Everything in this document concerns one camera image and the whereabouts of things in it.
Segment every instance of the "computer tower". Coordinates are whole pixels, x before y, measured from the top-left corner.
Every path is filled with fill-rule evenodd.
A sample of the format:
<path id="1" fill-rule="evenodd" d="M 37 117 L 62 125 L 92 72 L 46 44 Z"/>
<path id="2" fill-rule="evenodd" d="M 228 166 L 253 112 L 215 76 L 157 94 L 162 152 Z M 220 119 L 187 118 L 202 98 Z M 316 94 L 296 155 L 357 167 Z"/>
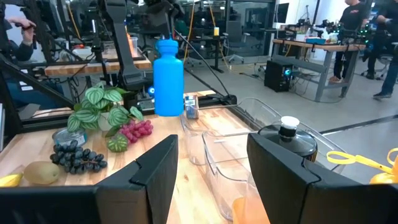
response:
<path id="1" fill-rule="evenodd" d="M 292 64 L 269 60 L 264 77 L 264 86 L 275 92 L 288 91 L 292 79 L 292 70 Z"/>

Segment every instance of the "kiwi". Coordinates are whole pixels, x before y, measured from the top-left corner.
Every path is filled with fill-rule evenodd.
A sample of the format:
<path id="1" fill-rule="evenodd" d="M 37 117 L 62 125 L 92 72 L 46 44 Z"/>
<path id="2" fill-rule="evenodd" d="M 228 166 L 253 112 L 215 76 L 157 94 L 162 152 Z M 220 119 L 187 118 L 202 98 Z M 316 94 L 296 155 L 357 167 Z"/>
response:
<path id="1" fill-rule="evenodd" d="M 33 184 L 51 184 L 60 177 L 60 169 L 52 162 L 32 162 L 25 168 L 24 177 Z"/>

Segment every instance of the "metal frame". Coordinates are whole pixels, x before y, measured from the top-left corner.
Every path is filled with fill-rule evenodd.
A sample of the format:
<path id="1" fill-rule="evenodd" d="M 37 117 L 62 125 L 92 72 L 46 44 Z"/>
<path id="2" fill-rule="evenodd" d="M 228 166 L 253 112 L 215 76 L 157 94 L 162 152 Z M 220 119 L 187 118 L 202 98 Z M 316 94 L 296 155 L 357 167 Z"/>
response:
<path id="1" fill-rule="evenodd" d="M 303 60 L 299 60 L 297 58 L 290 58 L 290 57 L 285 57 L 282 55 L 278 55 L 279 52 L 279 46 L 281 44 L 275 43 L 274 47 L 274 54 L 272 56 L 272 60 L 277 61 L 277 62 L 284 62 L 284 63 L 290 63 L 292 65 L 295 65 L 300 68 L 305 68 L 314 72 L 320 73 L 320 79 L 319 81 L 315 81 L 309 78 L 305 78 L 300 75 L 296 75 L 299 78 L 303 78 L 309 82 L 316 83 L 318 84 L 317 88 L 317 93 L 315 96 L 315 101 L 316 102 L 321 102 L 322 94 L 324 90 L 327 89 L 332 89 L 332 88 L 341 88 L 341 98 L 344 98 L 347 94 L 347 91 L 349 87 L 351 86 L 351 83 L 354 78 L 354 71 L 355 71 L 355 66 L 356 66 L 356 61 L 358 60 L 359 57 L 359 51 L 355 50 L 352 51 L 352 56 L 349 59 L 349 67 L 347 69 L 347 74 L 345 80 L 347 82 L 344 83 L 338 83 L 338 84 L 331 84 L 331 85 L 326 85 L 326 79 L 328 77 L 328 71 L 331 65 L 331 59 L 333 56 L 333 52 L 326 51 L 326 57 L 323 65 L 319 65 L 317 63 L 312 63 L 312 62 L 305 62 Z"/>

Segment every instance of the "orange object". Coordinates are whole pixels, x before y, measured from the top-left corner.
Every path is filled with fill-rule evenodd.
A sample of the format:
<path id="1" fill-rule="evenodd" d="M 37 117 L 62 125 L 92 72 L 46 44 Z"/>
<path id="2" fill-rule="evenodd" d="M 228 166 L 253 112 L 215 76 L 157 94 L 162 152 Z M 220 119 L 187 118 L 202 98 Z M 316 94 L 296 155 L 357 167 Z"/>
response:
<path id="1" fill-rule="evenodd" d="M 260 196 L 241 197 L 232 204 L 234 224 L 271 224 Z"/>

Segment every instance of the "blue light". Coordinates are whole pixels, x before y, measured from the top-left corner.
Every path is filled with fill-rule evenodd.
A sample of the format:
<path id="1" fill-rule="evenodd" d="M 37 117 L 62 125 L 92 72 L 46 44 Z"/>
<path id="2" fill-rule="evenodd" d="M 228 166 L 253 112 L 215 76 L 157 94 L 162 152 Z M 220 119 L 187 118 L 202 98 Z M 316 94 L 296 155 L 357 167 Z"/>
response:
<path id="1" fill-rule="evenodd" d="M 154 95 L 155 94 L 155 88 L 153 86 L 148 88 L 148 94 Z"/>
<path id="2" fill-rule="evenodd" d="M 290 69 L 285 70 L 285 75 L 290 75 L 291 73 L 292 73 L 292 71 Z"/>

